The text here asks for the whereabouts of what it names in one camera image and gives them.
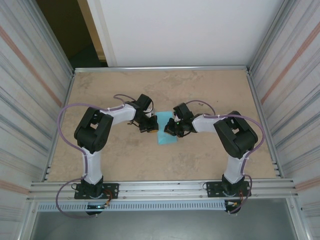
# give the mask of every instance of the cable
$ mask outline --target cable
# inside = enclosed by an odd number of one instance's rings
[[[127,125],[135,125],[137,128],[139,128],[139,126],[136,123],[134,123],[134,120],[128,122]]]
[[[118,99],[118,100],[122,101],[123,104],[125,104],[125,101],[124,101],[121,97],[118,97],[118,96],[123,96],[123,97],[126,97],[126,98],[128,98],[128,99],[131,99],[131,100],[133,100],[133,101],[136,101],[133,97],[128,96],[128,95],[125,95],[125,94],[122,94],[122,93],[118,93],[118,94],[116,94],[116,95],[113,96],[114,99]]]
[[[244,199],[244,194],[242,193],[241,190],[239,191],[239,196],[241,197],[241,198],[240,198],[240,201],[241,201],[241,203],[242,203],[242,200]]]
[[[72,183],[72,184],[71,184],[71,188],[72,188],[73,190],[77,190],[77,184],[76,184],[76,183]]]
[[[188,131],[186,134],[183,134],[182,137],[185,137],[185,136],[189,135],[190,133],[191,133],[191,131]]]
[[[105,207],[109,206],[109,203],[112,199],[112,192],[109,189],[105,189],[103,192],[105,193],[106,196],[108,196],[108,194],[109,194],[108,200],[105,202],[105,204],[103,206],[105,208]]]
[[[257,122],[256,120],[254,120],[254,119],[252,119],[252,118],[250,118],[250,117],[247,117],[247,116],[236,115],[236,114],[227,114],[227,115],[218,115],[218,116],[206,116],[206,115],[205,115],[205,116],[203,116],[203,117],[204,117],[205,119],[219,119],[219,118],[239,118],[239,119],[245,119],[245,120],[248,120],[248,121],[256,124],[256,125],[260,128],[260,130],[261,130],[261,132],[262,132],[262,139],[261,139],[261,141],[259,142],[259,144],[258,144],[256,147],[254,147],[251,151],[249,151],[249,152],[246,154],[246,156],[245,156],[245,158],[244,158],[244,160],[243,160],[243,163],[242,163],[240,172],[241,172],[241,174],[242,174],[243,176],[248,177],[248,178],[250,179],[250,188],[249,188],[248,193],[247,193],[245,199],[243,200],[243,202],[242,202],[237,208],[235,208],[234,210],[232,210],[232,211],[229,212],[229,214],[232,214],[232,213],[236,212],[238,209],[240,209],[240,208],[245,204],[245,202],[247,201],[247,199],[248,199],[249,196],[250,196],[250,193],[251,193],[251,190],[252,190],[253,181],[252,181],[252,178],[251,178],[250,175],[244,174],[245,165],[246,165],[247,159],[249,159],[249,156],[250,156],[252,153],[254,153],[258,148],[260,148],[261,145],[264,143],[264,141],[265,141],[265,139],[266,139],[266,133],[265,133],[264,128],[262,127],[262,125],[261,125],[259,122]]]
[[[202,103],[202,104],[207,105],[209,108],[211,108],[213,114],[216,115],[215,109],[209,103],[207,103],[205,101],[202,101],[202,100],[191,100],[191,101],[187,101],[185,104],[194,103],[194,102],[198,102],[198,103]]]
[[[151,111],[144,112],[145,114],[152,113],[152,111],[154,110],[154,101],[151,100],[151,103],[152,103],[152,109],[151,109]]]
[[[69,146],[79,150],[81,153],[83,153],[83,156],[84,156],[84,176],[82,177],[79,177],[79,178],[76,178],[76,179],[73,179],[73,180],[70,180],[70,181],[67,181],[65,184],[63,184],[60,189],[58,190],[58,192],[56,193],[56,196],[55,196],[55,206],[56,208],[59,210],[60,213],[62,213],[63,215],[69,217],[69,218],[73,218],[73,219],[87,219],[87,218],[92,218],[94,217],[95,215],[90,215],[90,216],[77,216],[77,215],[71,215],[71,214],[68,214],[66,212],[64,212],[60,207],[59,207],[59,204],[58,204],[58,199],[59,199],[59,194],[60,192],[62,191],[62,189],[67,186],[68,184],[72,183],[72,182],[76,182],[76,181],[81,181],[82,179],[85,179],[87,174],[88,174],[88,158],[87,158],[87,154],[86,152],[81,149],[80,147],[72,144],[71,142],[69,142],[65,136],[63,135],[62,131],[61,131],[61,117],[62,117],[62,114],[68,109],[68,108],[71,108],[71,107],[76,107],[76,106],[84,106],[84,107],[90,107],[90,108],[94,108],[94,109],[98,109],[98,110],[101,110],[101,111],[106,111],[106,112],[113,112],[113,111],[117,111],[117,110],[120,110],[120,109],[123,109],[125,107],[125,102],[120,98],[120,97],[117,97],[117,96],[124,96],[124,97],[128,97],[130,99],[133,99],[135,101],[134,98],[130,97],[130,96],[127,96],[127,95],[124,95],[124,94],[116,94],[113,96],[113,98],[115,99],[118,99],[120,101],[122,101],[123,105],[119,106],[119,107],[114,107],[114,108],[107,108],[107,109],[104,109],[104,108],[101,108],[101,107],[98,107],[98,106],[95,106],[95,105],[91,105],[91,104],[88,104],[88,103],[73,103],[73,104],[69,104],[65,107],[63,107],[59,114],[58,114],[58,117],[56,119],[56,125],[57,125],[57,130],[58,130],[58,133],[60,135],[60,137],[62,138],[63,141],[65,141]]]

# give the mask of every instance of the corrugated metal wall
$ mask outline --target corrugated metal wall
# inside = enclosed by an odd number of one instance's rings
[[[0,239],[16,239],[41,181],[72,69],[32,0],[0,1]]]
[[[252,76],[285,177],[320,239],[320,1],[297,0]]]

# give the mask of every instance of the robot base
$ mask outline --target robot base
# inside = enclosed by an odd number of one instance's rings
[[[90,184],[82,180],[81,183],[76,184],[74,199],[109,199],[109,191],[112,193],[112,199],[117,199],[119,184],[104,183],[103,181],[101,178],[97,184]]]
[[[206,184],[206,192],[208,198],[222,198],[222,197],[241,197],[245,198],[250,189],[250,184],[248,181],[242,181],[241,184],[234,190],[226,192],[224,188],[224,182],[208,181]]]

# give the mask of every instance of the vent slot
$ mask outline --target vent slot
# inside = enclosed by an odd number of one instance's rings
[[[59,204],[65,212],[96,211],[87,209],[88,202],[64,202]],[[226,210],[224,200],[183,200],[183,201],[111,201],[110,205],[99,211],[177,211],[177,210]],[[54,202],[43,202],[38,212],[58,212]]]

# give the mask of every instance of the blue cloth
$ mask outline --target blue cloth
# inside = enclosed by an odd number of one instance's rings
[[[159,131],[157,132],[158,137],[158,144],[173,144],[177,142],[176,136],[171,136],[168,133],[164,132],[165,126],[169,122],[169,118],[173,117],[173,114],[171,111],[160,111],[156,112],[155,115],[157,116],[157,122],[159,125]]]

